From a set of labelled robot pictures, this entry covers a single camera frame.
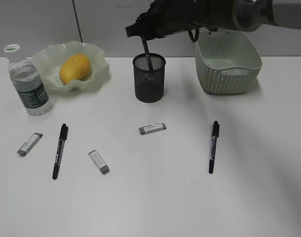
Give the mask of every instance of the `water bottle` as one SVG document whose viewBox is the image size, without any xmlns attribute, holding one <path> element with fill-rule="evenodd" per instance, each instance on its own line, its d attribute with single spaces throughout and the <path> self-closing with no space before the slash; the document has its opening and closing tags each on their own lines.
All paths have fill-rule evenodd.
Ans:
<svg viewBox="0 0 301 237">
<path fill-rule="evenodd" d="M 9 59 L 11 82 L 28 113 L 42 115 L 52 109 L 37 69 L 24 57 L 20 46 L 8 45 L 4 48 L 4 52 Z"/>
</svg>

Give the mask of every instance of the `wall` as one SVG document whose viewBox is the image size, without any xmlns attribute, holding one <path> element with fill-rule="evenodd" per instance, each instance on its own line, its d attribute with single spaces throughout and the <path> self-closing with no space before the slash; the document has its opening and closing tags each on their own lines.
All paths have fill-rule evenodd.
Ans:
<svg viewBox="0 0 301 237">
<path fill-rule="evenodd" d="M 0 56 L 18 43 L 27 56 L 52 44 L 79 41 L 71 0 L 0 0 Z"/>
<path fill-rule="evenodd" d="M 133 57 L 143 52 L 138 37 L 127 38 L 125 27 L 148 10 L 152 0 L 75 0 L 84 42 L 101 47 L 108 57 Z M 301 56 L 301 31 L 263 26 L 247 34 L 262 56 Z M 72 0 L 0 0 L 0 56 L 19 43 L 30 56 L 48 45 L 77 40 Z M 193 56 L 187 33 L 149 42 L 151 52 Z"/>
</svg>

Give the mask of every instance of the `yellow fruit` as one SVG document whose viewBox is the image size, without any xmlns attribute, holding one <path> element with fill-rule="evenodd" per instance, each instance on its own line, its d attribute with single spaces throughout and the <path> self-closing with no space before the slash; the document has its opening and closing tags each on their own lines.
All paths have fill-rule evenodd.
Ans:
<svg viewBox="0 0 301 237">
<path fill-rule="evenodd" d="M 90 62 L 86 55 L 81 53 L 69 57 L 60 70 L 60 79 L 65 85 L 72 80 L 82 80 L 88 75 Z"/>
</svg>

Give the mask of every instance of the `pen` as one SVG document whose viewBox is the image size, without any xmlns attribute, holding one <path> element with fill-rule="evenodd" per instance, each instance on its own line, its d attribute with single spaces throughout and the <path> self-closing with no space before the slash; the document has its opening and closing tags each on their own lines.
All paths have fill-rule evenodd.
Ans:
<svg viewBox="0 0 301 237">
<path fill-rule="evenodd" d="M 216 142 L 219 137 L 220 125 L 217 121 L 213 124 L 212 140 L 211 140 L 211 159 L 209 165 L 209 173 L 213 174 L 214 172 L 214 163 L 215 163 L 215 152 L 216 152 Z"/>
<path fill-rule="evenodd" d="M 60 139 L 58 141 L 57 151 L 56 151 L 56 158 L 55 158 L 53 177 L 52 177 L 53 179 L 57 179 L 58 173 L 60 172 L 60 165 L 63 156 L 64 144 L 65 141 L 67 140 L 67 134 L 68 134 L 68 127 L 66 126 L 66 124 L 63 124 L 61 128 Z"/>
</svg>

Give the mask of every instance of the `plastic basket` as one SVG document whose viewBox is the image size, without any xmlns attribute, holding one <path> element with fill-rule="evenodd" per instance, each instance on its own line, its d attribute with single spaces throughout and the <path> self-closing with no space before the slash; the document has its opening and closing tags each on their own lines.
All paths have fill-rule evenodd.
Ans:
<svg viewBox="0 0 301 237">
<path fill-rule="evenodd" d="M 217 95 L 245 93 L 262 68 L 257 50 L 241 32 L 201 32 L 195 62 L 202 88 Z"/>
</svg>

